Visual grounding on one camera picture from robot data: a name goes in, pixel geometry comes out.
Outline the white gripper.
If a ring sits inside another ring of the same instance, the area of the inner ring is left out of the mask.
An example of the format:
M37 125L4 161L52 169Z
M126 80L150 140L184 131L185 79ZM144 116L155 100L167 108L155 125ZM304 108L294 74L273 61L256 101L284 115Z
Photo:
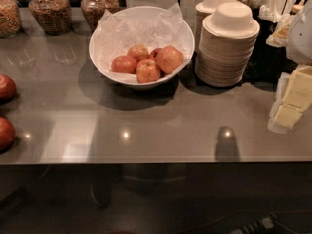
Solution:
M291 74L283 72L278 80L268 129L285 134L312 105L312 0L293 17L286 47L287 58L299 65Z

